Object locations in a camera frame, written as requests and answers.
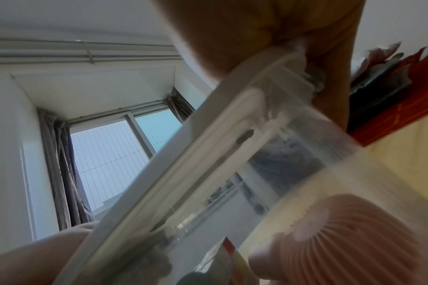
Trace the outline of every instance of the pink shell-shaped object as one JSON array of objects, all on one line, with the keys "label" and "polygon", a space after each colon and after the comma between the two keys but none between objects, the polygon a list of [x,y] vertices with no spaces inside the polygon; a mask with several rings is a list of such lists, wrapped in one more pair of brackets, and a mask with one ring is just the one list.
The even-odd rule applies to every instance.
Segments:
[{"label": "pink shell-shaped object", "polygon": [[414,233],[373,203],[340,194],[314,204],[281,239],[281,267],[297,285],[417,284]]}]

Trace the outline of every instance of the window pane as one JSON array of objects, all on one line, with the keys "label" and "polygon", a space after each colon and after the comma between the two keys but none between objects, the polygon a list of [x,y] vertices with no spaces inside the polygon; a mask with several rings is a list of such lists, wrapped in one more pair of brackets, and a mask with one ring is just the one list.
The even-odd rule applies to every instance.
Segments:
[{"label": "window pane", "polygon": [[71,139],[94,215],[111,207],[148,163],[126,121],[73,133]]},{"label": "window pane", "polygon": [[181,123],[170,110],[138,117],[136,121],[156,152],[159,152],[181,127]]}]

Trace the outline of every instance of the gray curtain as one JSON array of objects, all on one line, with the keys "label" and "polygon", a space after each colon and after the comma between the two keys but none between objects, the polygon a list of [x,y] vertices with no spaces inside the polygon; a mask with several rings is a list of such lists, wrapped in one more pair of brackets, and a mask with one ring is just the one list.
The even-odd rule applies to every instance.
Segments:
[{"label": "gray curtain", "polygon": [[38,112],[59,229],[94,221],[74,161],[70,124],[45,110]]},{"label": "gray curtain", "polygon": [[171,94],[165,99],[165,104],[181,123],[194,112],[194,108],[182,97],[176,88],[173,88]]}]

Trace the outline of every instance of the wooden surface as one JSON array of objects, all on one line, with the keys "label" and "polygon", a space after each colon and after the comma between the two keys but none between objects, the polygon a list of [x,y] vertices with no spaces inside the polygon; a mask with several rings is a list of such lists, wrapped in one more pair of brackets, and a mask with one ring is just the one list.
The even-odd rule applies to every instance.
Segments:
[{"label": "wooden surface", "polygon": [[[367,149],[374,158],[428,199],[428,116],[375,142]],[[287,231],[319,198],[319,189],[325,195],[344,192],[335,179],[325,169],[301,183],[299,191],[289,192],[241,245],[239,252],[242,256],[247,259],[254,245],[277,232]]]}]

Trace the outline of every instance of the plastic packaging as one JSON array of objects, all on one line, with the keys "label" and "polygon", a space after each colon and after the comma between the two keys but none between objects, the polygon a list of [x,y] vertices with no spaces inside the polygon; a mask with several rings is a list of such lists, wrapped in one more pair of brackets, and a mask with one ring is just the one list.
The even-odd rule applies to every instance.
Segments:
[{"label": "plastic packaging", "polygon": [[[428,201],[310,107],[321,81],[302,55],[279,48],[237,67],[139,174],[54,284],[174,285],[223,236],[247,257],[260,241],[290,232],[312,205],[352,194],[409,229],[419,245],[411,280],[428,285]],[[333,280],[328,284],[339,284],[329,274],[341,272],[341,262],[322,269]],[[347,284],[371,284],[343,276]]]}]

